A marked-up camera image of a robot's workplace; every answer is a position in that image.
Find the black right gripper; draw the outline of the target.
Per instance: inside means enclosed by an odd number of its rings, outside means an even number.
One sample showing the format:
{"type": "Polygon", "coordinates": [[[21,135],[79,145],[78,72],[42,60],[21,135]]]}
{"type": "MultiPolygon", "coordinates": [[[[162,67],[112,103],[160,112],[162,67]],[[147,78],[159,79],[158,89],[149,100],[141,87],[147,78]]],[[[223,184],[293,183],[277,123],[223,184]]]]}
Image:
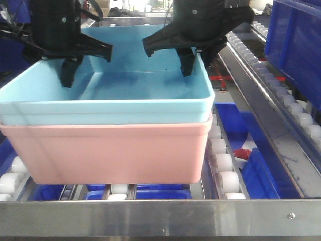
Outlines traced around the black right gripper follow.
{"type": "Polygon", "coordinates": [[[176,49],[183,77],[191,75],[194,54],[190,47],[216,45],[243,22],[251,22],[250,6],[227,8],[224,5],[173,5],[172,21],[143,39],[148,57],[162,49],[176,49]]]}

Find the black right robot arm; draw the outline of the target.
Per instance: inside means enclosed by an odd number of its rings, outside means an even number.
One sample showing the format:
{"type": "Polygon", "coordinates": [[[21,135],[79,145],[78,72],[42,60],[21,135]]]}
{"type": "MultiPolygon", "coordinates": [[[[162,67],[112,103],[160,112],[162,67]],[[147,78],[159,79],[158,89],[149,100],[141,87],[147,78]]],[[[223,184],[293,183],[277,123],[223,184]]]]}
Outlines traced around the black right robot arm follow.
{"type": "Polygon", "coordinates": [[[148,57],[155,51],[175,49],[184,77],[191,75],[193,48],[209,62],[227,43],[226,35],[240,24],[250,23],[254,10],[249,3],[225,1],[173,1],[173,19],[156,33],[143,39],[148,57]]]}

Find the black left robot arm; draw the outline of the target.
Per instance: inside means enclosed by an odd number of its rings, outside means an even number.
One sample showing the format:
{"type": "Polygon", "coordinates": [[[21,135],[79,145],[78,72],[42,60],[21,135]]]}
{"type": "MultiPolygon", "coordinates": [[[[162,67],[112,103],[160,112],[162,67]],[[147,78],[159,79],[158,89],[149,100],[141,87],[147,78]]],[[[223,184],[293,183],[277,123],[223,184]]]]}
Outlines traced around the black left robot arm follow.
{"type": "Polygon", "coordinates": [[[81,32],[82,14],[100,21],[102,12],[94,15],[84,10],[79,1],[30,1],[30,23],[16,23],[6,1],[1,1],[1,8],[7,16],[1,23],[1,38],[23,44],[23,54],[30,62],[62,59],[58,74],[63,87],[72,87],[84,56],[111,61],[111,44],[81,32]]]}

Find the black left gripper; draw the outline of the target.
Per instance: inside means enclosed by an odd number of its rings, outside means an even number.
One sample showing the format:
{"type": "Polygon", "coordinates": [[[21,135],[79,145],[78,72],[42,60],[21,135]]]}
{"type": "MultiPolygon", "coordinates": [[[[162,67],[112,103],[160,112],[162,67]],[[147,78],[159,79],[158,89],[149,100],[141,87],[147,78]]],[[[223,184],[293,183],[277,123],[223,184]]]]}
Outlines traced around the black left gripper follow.
{"type": "Polygon", "coordinates": [[[108,62],[112,57],[112,45],[82,33],[79,22],[16,25],[1,22],[1,37],[23,44],[23,56],[28,62],[36,62],[43,57],[64,59],[60,71],[60,83],[66,88],[72,87],[83,56],[101,57],[108,62]]]}

